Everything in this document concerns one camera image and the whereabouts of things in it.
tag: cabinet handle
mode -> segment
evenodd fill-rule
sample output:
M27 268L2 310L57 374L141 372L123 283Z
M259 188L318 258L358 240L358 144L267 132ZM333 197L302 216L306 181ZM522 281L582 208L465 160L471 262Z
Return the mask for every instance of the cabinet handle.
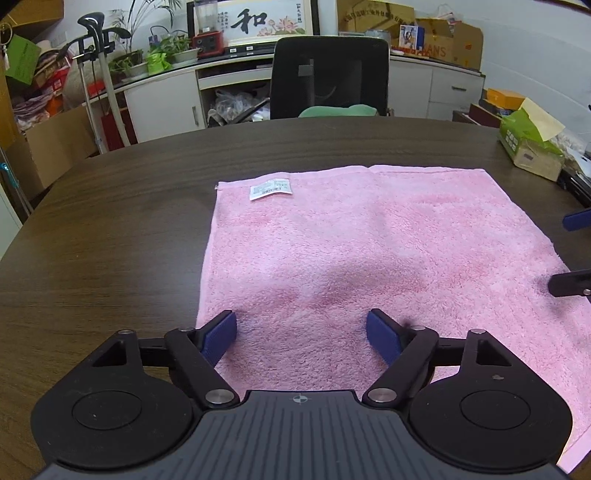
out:
M197 107L193 107L193 119L195 120L195 125L199 126L199 117L197 116Z

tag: dark wooden table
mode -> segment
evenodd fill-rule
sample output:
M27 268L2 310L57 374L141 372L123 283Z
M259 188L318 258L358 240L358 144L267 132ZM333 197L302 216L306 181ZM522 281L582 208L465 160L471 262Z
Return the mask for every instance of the dark wooden table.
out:
M515 168L487 127L291 119L86 160L56 183L0 262L0 480L43 466L29 428L33 405L114 331L160 336L194 325L218 181L374 164L484 168L571 269L591 267L591 229L561 227L580 205Z

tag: white shelf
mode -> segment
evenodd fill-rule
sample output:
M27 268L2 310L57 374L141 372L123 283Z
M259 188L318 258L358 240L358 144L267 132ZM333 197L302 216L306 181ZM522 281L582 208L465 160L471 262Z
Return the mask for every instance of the white shelf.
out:
M221 75L200 78L199 90L236 85L237 83L271 80L272 70L272 68L244 70L242 72L222 73Z

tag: tissue box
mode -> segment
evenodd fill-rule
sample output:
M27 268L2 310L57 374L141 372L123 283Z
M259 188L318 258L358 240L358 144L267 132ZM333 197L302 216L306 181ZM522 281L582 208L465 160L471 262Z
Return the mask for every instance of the tissue box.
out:
M556 181L564 166L564 155L550 141L531 138L526 122L531 123L527 113L517 110L501 120L499 138L516 167Z

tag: black office chair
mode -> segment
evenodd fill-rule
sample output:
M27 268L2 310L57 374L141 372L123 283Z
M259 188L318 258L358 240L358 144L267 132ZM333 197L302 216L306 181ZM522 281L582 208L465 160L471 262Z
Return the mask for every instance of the black office chair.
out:
M390 48L371 37L286 37L277 42L271 97L228 124L247 120L271 102L271 119L296 118L311 106L363 103L388 112Z

